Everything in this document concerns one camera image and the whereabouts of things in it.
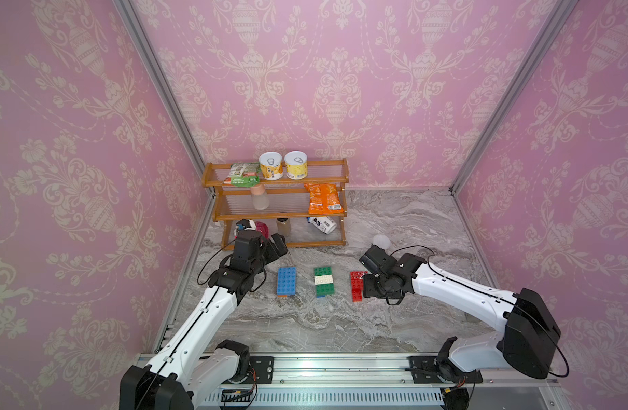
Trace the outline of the light blue brick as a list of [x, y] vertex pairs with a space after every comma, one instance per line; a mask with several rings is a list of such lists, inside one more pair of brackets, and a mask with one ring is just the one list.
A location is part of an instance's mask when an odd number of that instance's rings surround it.
[[276, 289], [276, 295], [278, 297], [289, 297], [296, 294], [296, 286], [295, 285], [278, 285]]
[[277, 286], [279, 288], [293, 288], [296, 286], [296, 278], [294, 276], [282, 276], [278, 278]]
[[278, 274], [280, 277], [295, 278], [297, 276], [297, 269], [292, 266], [288, 268], [279, 268]]

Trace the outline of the white black lying can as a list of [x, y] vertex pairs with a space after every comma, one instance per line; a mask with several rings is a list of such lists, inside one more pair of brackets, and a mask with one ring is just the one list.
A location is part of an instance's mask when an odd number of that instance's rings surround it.
[[335, 220], [328, 216], [308, 217], [307, 222], [326, 235], [334, 232], [338, 227]]

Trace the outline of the aluminium front rail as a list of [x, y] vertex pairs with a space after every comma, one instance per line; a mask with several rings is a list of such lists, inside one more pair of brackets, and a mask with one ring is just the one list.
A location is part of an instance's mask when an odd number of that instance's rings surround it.
[[411, 354], [274, 356], [272, 384], [226, 381], [195, 409], [568, 409], [557, 379], [481, 370], [482, 384], [415, 384]]

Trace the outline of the white lid green can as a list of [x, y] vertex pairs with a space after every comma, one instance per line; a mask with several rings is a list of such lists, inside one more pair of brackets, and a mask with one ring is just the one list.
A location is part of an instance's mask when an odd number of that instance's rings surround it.
[[392, 241], [387, 235], [377, 234], [373, 237], [372, 244], [380, 249], [388, 250], [392, 246]]

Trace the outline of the left yellow noodle cup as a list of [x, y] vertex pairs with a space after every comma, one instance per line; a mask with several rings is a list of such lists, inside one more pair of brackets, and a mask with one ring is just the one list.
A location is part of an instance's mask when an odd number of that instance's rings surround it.
[[283, 176], [282, 155], [279, 152], [265, 152], [259, 157], [262, 175], [265, 180], [279, 180]]

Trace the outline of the small brown jar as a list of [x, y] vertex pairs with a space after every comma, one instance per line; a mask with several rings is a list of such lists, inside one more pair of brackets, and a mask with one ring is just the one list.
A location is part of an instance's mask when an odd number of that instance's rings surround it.
[[284, 237], [288, 237], [291, 235], [292, 227], [291, 220], [289, 218], [277, 218], [276, 226], [279, 234], [283, 235]]

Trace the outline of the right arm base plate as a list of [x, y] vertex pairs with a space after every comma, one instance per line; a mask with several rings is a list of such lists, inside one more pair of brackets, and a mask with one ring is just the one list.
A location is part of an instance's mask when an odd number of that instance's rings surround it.
[[438, 360], [431, 355], [408, 358], [410, 372], [415, 384], [482, 384], [484, 379], [479, 370], [463, 372], [449, 360]]

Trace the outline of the orange chip bag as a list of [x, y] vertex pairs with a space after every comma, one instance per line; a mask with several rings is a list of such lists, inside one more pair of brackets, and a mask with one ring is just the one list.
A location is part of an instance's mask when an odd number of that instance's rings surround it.
[[340, 215], [344, 213], [335, 184], [304, 184], [310, 194], [310, 215]]

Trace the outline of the green brick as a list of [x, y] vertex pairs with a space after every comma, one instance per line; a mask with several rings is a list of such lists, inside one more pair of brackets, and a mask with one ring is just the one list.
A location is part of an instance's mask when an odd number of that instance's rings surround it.
[[314, 274], [316, 277], [318, 276], [328, 276], [332, 275], [332, 268], [330, 266], [321, 266], [320, 268], [314, 269]]
[[316, 290], [317, 297], [325, 297], [328, 295], [334, 295], [335, 293], [334, 284], [332, 283], [316, 285], [315, 290]]

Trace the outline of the clear plastic bottle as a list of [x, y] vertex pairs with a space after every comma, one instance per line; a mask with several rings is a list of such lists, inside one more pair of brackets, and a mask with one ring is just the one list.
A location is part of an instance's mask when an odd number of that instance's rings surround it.
[[250, 188], [252, 205], [257, 211], [269, 208], [269, 195], [263, 184], [256, 184]]

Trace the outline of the yellow noodle cup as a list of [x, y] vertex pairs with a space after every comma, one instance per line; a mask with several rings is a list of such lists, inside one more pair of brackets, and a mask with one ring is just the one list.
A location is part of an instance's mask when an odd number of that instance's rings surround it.
[[300, 180], [308, 175], [308, 156], [302, 151], [290, 151], [284, 157], [289, 179]]
[[282, 155], [279, 152], [265, 152], [259, 157], [262, 175], [265, 180], [279, 180], [283, 176]]

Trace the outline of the pink lying cup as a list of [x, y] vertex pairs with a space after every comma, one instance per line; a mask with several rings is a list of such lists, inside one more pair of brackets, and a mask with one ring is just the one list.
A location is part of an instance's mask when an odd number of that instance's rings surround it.
[[[264, 222], [255, 221], [257, 225], [257, 232], [260, 232], [265, 238], [269, 238], [269, 228]], [[235, 237], [238, 237], [238, 233], [241, 231], [236, 230], [235, 226]]]

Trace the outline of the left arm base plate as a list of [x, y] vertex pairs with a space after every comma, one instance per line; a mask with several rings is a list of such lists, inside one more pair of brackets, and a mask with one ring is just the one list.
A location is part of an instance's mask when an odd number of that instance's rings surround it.
[[240, 384], [272, 384], [275, 367], [274, 356], [251, 355], [240, 361]]

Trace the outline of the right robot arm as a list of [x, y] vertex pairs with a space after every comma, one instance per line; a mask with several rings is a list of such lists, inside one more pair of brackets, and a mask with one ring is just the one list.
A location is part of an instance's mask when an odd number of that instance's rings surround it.
[[444, 302], [487, 324], [490, 333], [448, 338], [422, 370], [455, 384], [475, 383], [483, 369], [511, 368], [531, 379], [551, 376], [561, 353], [561, 330], [541, 295], [527, 288], [498, 290], [449, 273], [408, 247], [395, 258], [373, 245], [360, 263], [367, 268], [363, 295], [397, 306], [412, 294]]

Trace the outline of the white brick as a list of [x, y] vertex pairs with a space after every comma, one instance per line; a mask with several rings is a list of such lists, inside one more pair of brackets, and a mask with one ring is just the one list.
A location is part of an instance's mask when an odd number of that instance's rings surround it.
[[332, 275], [319, 275], [315, 276], [315, 285], [328, 285], [334, 283], [334, 278]]

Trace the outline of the red brick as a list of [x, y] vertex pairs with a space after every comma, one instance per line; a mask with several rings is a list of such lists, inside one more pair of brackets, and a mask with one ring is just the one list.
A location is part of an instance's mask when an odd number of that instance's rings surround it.
[[362, 281], [363, 280], [363, 276], [365, 274], [366, 274], [366, 272], [360, 272], [360, 271], [350, 272], [351, 282]]
[[351, 298], [353, 302], [361, 302], [363, 300], [363, 291], [358, 288], [353, 288], [351, 290]]
[[362, 279], [353, 280], [351, 282], [351, 288], [353, 288], [353, 290], [355, 290], [355, 289], [362, 290], [363, 289], [363, 280]]

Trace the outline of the wooden three-tier shelf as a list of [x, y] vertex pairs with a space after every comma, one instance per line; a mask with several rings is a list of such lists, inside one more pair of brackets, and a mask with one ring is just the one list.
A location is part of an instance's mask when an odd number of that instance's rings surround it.
[[279, 218], [288, 218], [291, 221], [303, 220], [310, 216], [310, 194], [305, 189], [306, 184], [329, 183], [336, 187], [343, 213], [334, 215], [338, 228], [333, 231], [334, 238], [297, 240], [288, 239], [289, 248], [345, 246], [346, 227], [345, 218], [348, 216], [346, 201], [346, 185], [350, 182], [348, 160], [313, 161], [308, 164], [308, 176], [301, 180], [283, 178], [274, 181], [263, 181], [269, 206], [257, 210], [252, 205], [251, 190], [225, 184], [231, 169], [229, 164], [207, 164], [202, 174], [201, 184], [204, 188], [211, 188], [214, 195], [212, 220], [223, 223], [222, 249], [233, 249], [232, 234], [237, 220], [261, 220], [266, 223]]

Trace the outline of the right yellow noodle cup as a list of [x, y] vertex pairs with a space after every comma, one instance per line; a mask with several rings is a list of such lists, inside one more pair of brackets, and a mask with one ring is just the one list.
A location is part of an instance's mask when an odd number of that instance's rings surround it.
[[302, 151], [290, 151], [284, 157], [289, 179], [300, 180], [308, 175], [308, 156]]

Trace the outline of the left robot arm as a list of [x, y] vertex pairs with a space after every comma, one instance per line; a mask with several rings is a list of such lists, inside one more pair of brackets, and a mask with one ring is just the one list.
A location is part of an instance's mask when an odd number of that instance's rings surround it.
[[199, 303], [175, 335], [144, 367], [132, 366], [120, 383], [121, 409], [195, 409], [226, 381], [252, 376], [249, 348], [230, 340], [202, 355], [221, 325], [249, 294], [259, 273], [288, 252], [286, 239], [255, 230], [237, 234], [234, 251], [206, 282]]

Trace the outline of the green white snack packet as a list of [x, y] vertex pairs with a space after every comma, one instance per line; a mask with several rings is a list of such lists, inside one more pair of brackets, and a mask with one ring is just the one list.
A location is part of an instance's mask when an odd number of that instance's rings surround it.
[[223, 184], [249, 188], [260, 183], [261, 175], [261, 167], [258, 162], [237, 162], [230, 166], [228, 176]]

